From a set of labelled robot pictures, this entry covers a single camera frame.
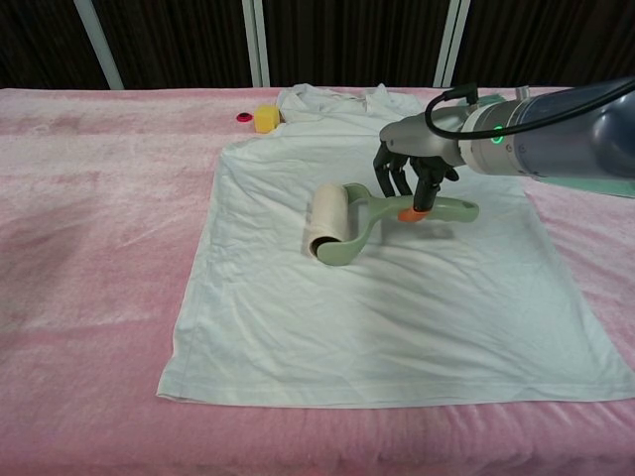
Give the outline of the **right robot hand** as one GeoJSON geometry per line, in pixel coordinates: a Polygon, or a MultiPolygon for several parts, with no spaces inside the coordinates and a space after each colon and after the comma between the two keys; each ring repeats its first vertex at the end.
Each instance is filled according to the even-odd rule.
{"type": "Polygon", "coordinates": [[[459,180],[456,169],[463,164],[457,142],[431,132],[422,114],[386,125],[373,160],[383,194],[411,200],[398,213],[400,221],[410,223],[431,213],[442,183],[459,180]]]}

